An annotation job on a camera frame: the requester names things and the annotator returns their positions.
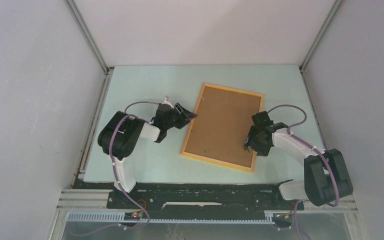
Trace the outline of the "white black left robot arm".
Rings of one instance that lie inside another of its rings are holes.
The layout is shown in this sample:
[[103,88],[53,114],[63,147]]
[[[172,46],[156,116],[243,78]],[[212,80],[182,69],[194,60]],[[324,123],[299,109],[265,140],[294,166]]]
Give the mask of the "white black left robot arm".
[[122,191],[118,201],[125,208],[133,208],[138,194],[132,189],[137,181],[133,173],[133,153],[139,139],[160,143],[172,128],[182,129],[198,115],[181,104],[168,101],[158,103],[155,115],[150,121],[117,111],[100,132],[97,143],[112,162],[115,187]]

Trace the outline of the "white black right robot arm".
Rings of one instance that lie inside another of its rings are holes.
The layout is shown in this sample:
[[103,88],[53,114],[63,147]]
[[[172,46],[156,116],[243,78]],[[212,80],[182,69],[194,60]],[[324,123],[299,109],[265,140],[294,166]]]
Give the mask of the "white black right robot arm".
[[311,145],[292,132],[283,122],[273,122],[266,111],[254,114],[244,149],[266,157],[272,148],[289,154],[303,166],[303,180],[278,183],[271,204],[284,209],[291,200],[307,200],[315,206],[337,206],[341,198],[353,194],[354,187],[343,157],[336,148]]

